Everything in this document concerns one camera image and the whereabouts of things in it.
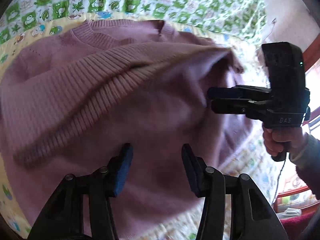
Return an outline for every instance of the sleeve cuff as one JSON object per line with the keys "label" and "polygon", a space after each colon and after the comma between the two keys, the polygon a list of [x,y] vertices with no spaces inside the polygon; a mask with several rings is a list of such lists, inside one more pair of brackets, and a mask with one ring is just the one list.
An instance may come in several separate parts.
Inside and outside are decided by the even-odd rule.
{"label": "sleeve cuff", "polygon": [[289,154],[289,160],[295,164],[299,169],[303,170],[313,163],[313,160],[316,159],[316,156],[319,152],[319,143],[316,138],[311,134],[308,136],[308,142],[302,151],[295,157],[292,158]]}

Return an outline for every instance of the human hand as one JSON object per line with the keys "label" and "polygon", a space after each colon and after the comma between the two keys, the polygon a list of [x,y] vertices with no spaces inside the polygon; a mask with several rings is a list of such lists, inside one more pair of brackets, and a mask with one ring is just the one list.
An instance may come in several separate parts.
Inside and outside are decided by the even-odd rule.
{"label": "human hand", "polygon": [[267,152],[272,156],[284,150],[283,142],[290,142],[288,152],[294,159],[304,148],[308,141],[308,134],[303,132],[302,127],[266,129],[263,128],[264,145]]}

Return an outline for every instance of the black cable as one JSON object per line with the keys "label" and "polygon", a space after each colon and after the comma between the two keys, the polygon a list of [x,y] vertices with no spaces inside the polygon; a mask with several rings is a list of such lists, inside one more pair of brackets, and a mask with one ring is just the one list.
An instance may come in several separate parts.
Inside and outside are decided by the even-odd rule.
{"label": "black cable", "polygon": [[278,176],[276,192],[275,192],[275,196],[273,197],[273,202],[272,202],[272,203],[274,203],[274,202],[276,201],[276,197],[277,197],[277,193],[278,193],[278,187],[279,187],[279,180],[280,180],[281,172],[282,172],[282,170],[283,170],[283,168],[284,168],[284,165],[285,165],[285,161],[286,161],[286,160],[287,160],[287,158],[285,158],[284,163],[283,163],[283,165],[282,165],[282,168],[281,168],[281,170],[280,170],[279,176]]}

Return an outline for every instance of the yellow patterned fabric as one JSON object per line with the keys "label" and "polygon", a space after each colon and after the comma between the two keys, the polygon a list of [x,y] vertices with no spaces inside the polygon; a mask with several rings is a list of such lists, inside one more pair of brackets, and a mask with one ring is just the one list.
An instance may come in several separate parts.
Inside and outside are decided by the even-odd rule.
{"label": "yellow patterned fabric", "polygon": [[[125,13],[85,13],[81,15],[72,15],[69,17],[52,20],[43,25],[36,26],[32,30],[28,30],[15,38],[7,41],[0,46],[0,78],[4,71],[10,65],[12,60],[19,52],[29,44],[38,39],[57,35],[80,25],[85,20],[100,20],[100,19],[132,19],[137,21],[154,19],[148,16],[133,16]],[[249,44],[241,39],[228,36],[226,34],[212,33],[202,31],[199,28],[189,25],[170,23],[176,30],[191,32],[197,36],[207,37],[214,40],[215,43],[225,47],[233,48],[234,52],[244,66],[244,81],[247,85],[265,86],[265,75],[257,60],[253,44]],[[238,176],[241,173],[249,174],[258,187],[261,189],[267,200],[273,201],[276,180],[279,175],[281,163],[275,163],[266,153],[262,141],[261,122],[255,123],[255,132],[253,137],[245,148],[236,153],[236,157],[227,160],[218,169],[224,174]],[[0,154],[0,212],[8,225],[17,232],[21,237],[27,238],[30,232],[30,225],[27,222],[22,210],[17,203],[14,192],[10,187],[4,163]],[[230,219],[231,219],[231,204],[227,198],[226,203],[226,222],[224,239],[229,239]],[[203,203],[181,214],[174,220],[160,224],[145,235],[138,237],[143,240],[159,240],[159,239],[188,239],[193,240],[196,236],[197,228],[201,219]]]}

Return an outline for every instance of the metal screw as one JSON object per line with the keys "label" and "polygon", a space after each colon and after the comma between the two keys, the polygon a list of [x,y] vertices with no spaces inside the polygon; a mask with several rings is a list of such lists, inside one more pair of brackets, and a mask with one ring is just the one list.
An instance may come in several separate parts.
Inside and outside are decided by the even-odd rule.
{"label": "metal screw", "polygon": [[249,175],[247,175],[247,174],[241,174],[241,179],[243,179],[243,180],[249,180],[250,177],[249,177]]}
{"label": "metal screw", "polygon": [[66,180],[72,180],[73,179],[73,174],[67,174],[64,178]]}
{"label": "metal screw", "polygon": [[206,168],[205,168],[205,171],[206,171],[207,173],[214,173],[215,169],[214,169],[213,167],[206,167]]}
{"label": "metal screw", "polygon": [[103,166],[99,169],[100,173],[106,173],[108,172],[108,168],[106,166]]}

